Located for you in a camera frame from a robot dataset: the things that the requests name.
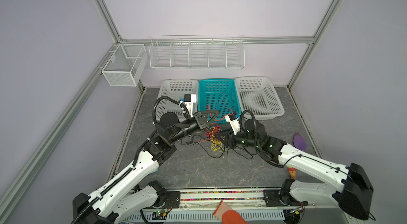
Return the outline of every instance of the white wall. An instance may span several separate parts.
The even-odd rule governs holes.
[[[406,14],[406,0],[344,0],[293,87],[324,157],[366,170],[377,223],[407,210]]]
[[[314,35],[331,0],[105,0],[125,39]]]
[[[112,46],[92,0],[0,0],[0,196]],[[137,88],[102,79],[9,223],[69,223],[106,181]]]
[[[243,69],[153,70],[148,62],[141,81],[145,86],[151,87],[160,86],[166,79],[264,76],[270,78],[274,85],[287,85],[306,48],[304,43],[246,45]]]

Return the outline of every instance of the table surface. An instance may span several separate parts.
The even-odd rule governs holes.
[[[122,152],[119,170],[125,168],[134,158],[140,144],[146,140],[154,129],[151,110],[158,97],[158,88],[148,88],[135,124],[128,139],[126,148]],[[261,120],[266,132],[270,136],[293,143],[293,136],[300,133],[307,143],[307,153],[315,155],[311,140],[298,115],[297,109],[287,88],[276,87],[276,92],[284,107],[284,115],[272,120]],[[209,154],[219,156],[219,152],[211,151],[209,142],[201,143]],[[197,188],[197,187],[281,187],[282,183],[291,178],[287,167],[281,169],[267,164],[255,155],[247,160],[235,151],[229,150],[227,157],[211,158],[195,144],[181,145],[175,143],[177,150],[160,166],[159,170],[146,176],[140,186],[146,186],[150,181],[157,180],[167,189],[171,188]],[[297,179],[303,182],[321,182],[297,170]]]

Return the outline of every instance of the robotic arm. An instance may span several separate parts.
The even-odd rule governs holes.
[[[180,122],[175,113],[168,112],[157,122],[155,110],[163,99],[179,105],[186,120]],[[117,224],[135,211],[150,206],[163,206],[166,189],[157,181],[150,182],[139,192],[130,195],[128,193],[176,151],[174,142],[211,127],[219,115],[218,110],[198,111],[190,115],[191,107],[190,103],[175,101],[167,96],[157,99],[153,108],[155,130],[139,147],[134,161],[96,191],[89,195],[81,193],[76,196],[73,201],[74,220],[71,224]],[[243,129],[242,119],[245,112],[250,113],[252,119],[245,122]],[[252,112],[248,110],[242,113],[241,120],[235,113],[227,116],[226,120],[233,132],[220,134],[223,139],[219,139],[225,147],[235,148],[237,144],[252,146],[267,163],[275,167],[282,168],[289,164],[318,178],[333,188],[331,195],[323,196],[333,200],[349,215],[362,220],[368,219],[373,187],[361,166],[353,163],[350,167],[335,164],[300,151],[283,140],[268,136],[264,126],[255,120]],[[294,180],[288,179],[274,201],[283,205],[298,206],[299,202],[306,205],[310,195],[306,190],[298,193],[297,186]]]

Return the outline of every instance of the light blue object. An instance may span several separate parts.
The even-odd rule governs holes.
[[[198,111],[219,110],[216,123],[227,123],[222,119],[225,115],[233,112],[240,117],[242,111],[237,97],[236,87],[232,79],[205,79],[199,82]]]

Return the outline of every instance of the teal plastic basket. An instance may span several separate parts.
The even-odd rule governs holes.
[[[238,116],[242,114],[234,80],[201,80],[199,82],[198,92],[199,111],[209,110],[206,108],[207,106],[209,106],[211,110],[219,110],[216,123],[227,123],[227,121],[222,118],[231,113],[230,109],[236,112]]]

